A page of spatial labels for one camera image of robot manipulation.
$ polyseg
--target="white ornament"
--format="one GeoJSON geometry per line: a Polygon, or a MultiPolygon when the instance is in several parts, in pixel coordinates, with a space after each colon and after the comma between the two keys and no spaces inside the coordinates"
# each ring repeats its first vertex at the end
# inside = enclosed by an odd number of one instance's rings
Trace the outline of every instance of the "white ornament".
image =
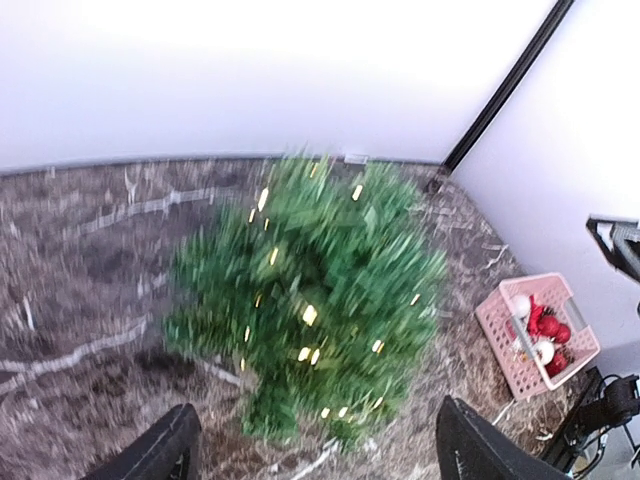
{"type": "Polygon", "coordinates": [[[549,340],[540,340],[533,347],[540,358],[540,361],[543,365],[548,365],[553,360],[553,356],[556,353],[556,349],[553,346],[553,343],[549,340]]]}
{"type": "Polygon", "coordinates": [[[526,319],[531,313],[531,301],[524,295],[516,295],[511,299],[513,313],[518,319],[526,319]]]}

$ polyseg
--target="basket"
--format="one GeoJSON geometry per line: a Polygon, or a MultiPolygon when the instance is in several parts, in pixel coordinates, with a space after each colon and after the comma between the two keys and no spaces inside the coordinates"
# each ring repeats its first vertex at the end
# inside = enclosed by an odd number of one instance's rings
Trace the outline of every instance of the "basket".
{"type": "Polygon", "coordinates": [[[591,327],[584,322],[572,297],[573,293],[562,275],[550,273],[504,280],[476,308],[478,321],[516,400],[555,390],[600,352],[598,340],[591,327]],[[573,362],[554,377],[549,377],[538,356],[533,354],[526,328],[520,320],[515,319],[510,299],[518,294],[527,297],[533,295],[537,304],[552,307],[556,311],[556,318],[571,329],[567,347],[571,350],[573,362]],[[520,339],[528,360],[523,361],[511,348],[515,338],[520,339]]]}

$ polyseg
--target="christmas ornament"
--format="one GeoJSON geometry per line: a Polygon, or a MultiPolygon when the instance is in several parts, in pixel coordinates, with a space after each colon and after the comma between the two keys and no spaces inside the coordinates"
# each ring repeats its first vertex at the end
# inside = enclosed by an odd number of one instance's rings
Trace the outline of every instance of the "christmas ornament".
{"type": "Polygon", "coordinates": [[[560,322],[556,317],[552,317],[551,315],[543,316],[538,322],[538,331],[540,335],[544,335],[545,337],[555,337],[558,334],[559,328],[560,322]]]}
{"type": "Polygon", "coordinates": [[[558,331],[556,332],[554,341],[556,343],[567,343],[570,339],[571,339],[571,329],[564,323],[561,323],[560,326],[558,327],[558,331]]]}
{"type": "Polygon", "coordinates": [[[545,307],[542,305],[536,305],[533,301],[533,295],[529,297],[531,300],[531,315],[529,316],[529,324],[527,325],[527,331],[529,335],[539,335],[538,322],[542,318],[545,307]]]}
{"type": "Polygon", "coordinates": [[[524,295],[516,295],[511,299],[513,312],[519,319],[527,318],[531,312],[531,302],[524,295]]]}
{"type": "Polygon", "coordinates": [[[540,340],[533,348],[543,365],[548,365],[553,360],[556,349],[549,340],[540,340]]]}
{"type": "Polygon", "coordinates": [[[548,365],[545,365],[545,368],[550,377],[555,377],[568,366],[569,366],[569,361],[562,354],[562,352],[556,352],[553,358],[551,359],[551,362],[549,362],[548,365]]]}

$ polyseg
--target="artificial christmas tree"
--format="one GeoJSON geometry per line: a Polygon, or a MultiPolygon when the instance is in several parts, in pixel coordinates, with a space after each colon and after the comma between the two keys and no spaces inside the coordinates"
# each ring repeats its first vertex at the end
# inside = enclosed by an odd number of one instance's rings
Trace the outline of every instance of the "artificial christmas tree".
{"type": "Polygon", "coordinates": [[[277,161],[255,207],[222,207],[177,255],[192,303],[167,343],[255,372],[249,433],[290,435],[312,414],[357,439],[397,411],[434,333],[444,261],[412,218],[415,187],[388,164],[335,177],[326,159],[277,161]]]}

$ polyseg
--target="marble floor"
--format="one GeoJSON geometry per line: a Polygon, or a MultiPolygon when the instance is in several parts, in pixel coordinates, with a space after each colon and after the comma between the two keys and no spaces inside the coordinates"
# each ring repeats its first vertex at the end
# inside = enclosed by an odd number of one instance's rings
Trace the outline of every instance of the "marble floor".
{"type": "MultiPolygon", "coordinates": [[[[490,420],[512,400],[473,310],[523,271],[438,168],[400,168],[424,192],[416,215],[447,253],[439,333],[396,420],[368,449],[333,457],[306,478],[437,479],[444,396],[490,420]]],[[[286,446],[244,437],[237,386],[159,349],[173,251],[211,220],[211,203],[251,201],[264,171],[265,162],[208,160],[0,177],[0,478],[79,477],[181,402],[193,403],[203,423],[204,478],[288,479],[318,457],[313,432],[286,446]]],[[[497,427],[539,453],[580,382],[512,405],[497,427]]]]}

